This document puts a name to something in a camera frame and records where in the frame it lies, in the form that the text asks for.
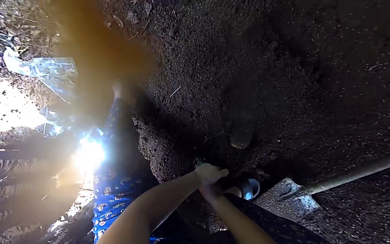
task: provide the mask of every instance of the shovel blade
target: shovel blade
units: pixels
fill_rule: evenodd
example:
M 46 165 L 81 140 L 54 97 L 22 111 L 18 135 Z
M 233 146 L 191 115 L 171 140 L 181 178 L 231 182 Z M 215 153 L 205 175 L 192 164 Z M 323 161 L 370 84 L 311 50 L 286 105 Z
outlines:
M 289 220 L 298 221 L 306 215 L 321 208 L 311 196 L 303 196 L 297 199 L 282 200 L 281 196 L 298 191 L 302 186 L 296 184 L 290 178 L 284 178 L 278 184 L 254 201 L 258 206 Z

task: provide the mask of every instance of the shovel handle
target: shovel handle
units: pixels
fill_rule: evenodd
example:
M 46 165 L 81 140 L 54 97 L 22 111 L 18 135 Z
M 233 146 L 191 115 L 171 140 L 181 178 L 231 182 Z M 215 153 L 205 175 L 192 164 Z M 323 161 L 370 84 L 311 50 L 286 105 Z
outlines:
M 390 155 L 376 159 L 372 162 L 365 163 L 361 166 L 355 167 L 352 170 L 346 171 L 326 180 L 322 180 L 315 184 L 303 186 L 295 193 L 288 195 L 286 198 L 295 199 L 305 195 L 312 195 L 318 192 L 326 191 L 333 187 L 349 183 L 350 181 L 360 179 L 388 168 L 390 168 Z

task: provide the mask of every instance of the clear plastic bag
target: clear plastic bag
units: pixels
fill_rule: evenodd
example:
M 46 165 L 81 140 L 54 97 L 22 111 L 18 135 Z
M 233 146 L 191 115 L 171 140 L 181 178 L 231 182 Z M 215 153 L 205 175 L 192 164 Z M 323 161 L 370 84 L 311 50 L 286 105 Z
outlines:
M 58 97 L 67 103 L 74 102 L 78 70 L 73 58 L 33 58 L 26 62 L 19 59 L 19 53 L 10 47 L 5 50 L 3 58 L 9 71 L 37 77 Z

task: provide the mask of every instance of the dark soil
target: dark soil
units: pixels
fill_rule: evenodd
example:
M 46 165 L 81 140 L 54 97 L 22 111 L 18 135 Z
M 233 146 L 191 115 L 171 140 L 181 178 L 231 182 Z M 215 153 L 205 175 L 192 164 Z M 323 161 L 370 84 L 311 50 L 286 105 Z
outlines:
M 133 11 L 133 33 L 149 22 L 135 39 L 158 63 L 153 107 L 134 121 L 160 181 L 198 155 L 232 177 L 264 170 L 266 191 L 390 153 L 390 1 L 159 1 L 149 15 L 143 1 L 101 3 Z M 229 142 L 241 127 L 243 150 Z M 323 210 L 301 224 L 329 241 L 390 243 L 390 169 L 315 198 Z

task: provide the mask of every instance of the leg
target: leg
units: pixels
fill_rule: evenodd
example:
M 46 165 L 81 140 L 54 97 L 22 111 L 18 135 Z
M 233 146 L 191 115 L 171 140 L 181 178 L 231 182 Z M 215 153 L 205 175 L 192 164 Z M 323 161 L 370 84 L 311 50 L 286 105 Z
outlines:
M 273 213 L 233 194 L 227 199 L 257 225 L 263 228 L 277 243 L 328 244 L 328 241 L 293 221 L 276 216 Z M 231 234 L 220 231 L 213 236 L 224 240 Z
M 133 200 L 159 184 L 139 152 L 130 106 L 114 93 L 103 137 L 105 161 L 94 179 L 95 242 Z

